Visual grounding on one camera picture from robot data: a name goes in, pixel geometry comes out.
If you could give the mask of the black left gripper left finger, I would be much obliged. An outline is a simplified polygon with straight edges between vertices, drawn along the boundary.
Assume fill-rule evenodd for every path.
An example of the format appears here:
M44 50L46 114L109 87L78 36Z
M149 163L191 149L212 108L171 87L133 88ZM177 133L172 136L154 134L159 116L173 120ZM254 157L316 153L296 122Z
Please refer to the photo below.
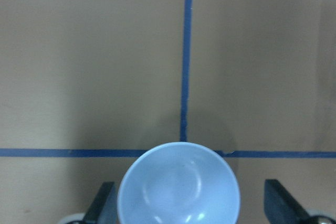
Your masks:
M117 191L114 182L104 182L83 217L84 223L117 222Z

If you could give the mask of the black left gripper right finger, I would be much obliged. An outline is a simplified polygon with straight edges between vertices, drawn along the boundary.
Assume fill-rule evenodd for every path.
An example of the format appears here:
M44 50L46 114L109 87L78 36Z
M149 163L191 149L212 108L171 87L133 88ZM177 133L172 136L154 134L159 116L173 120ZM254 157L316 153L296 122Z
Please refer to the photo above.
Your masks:
M264 183L264 213L271 224L305 223L310 215L276 179Z

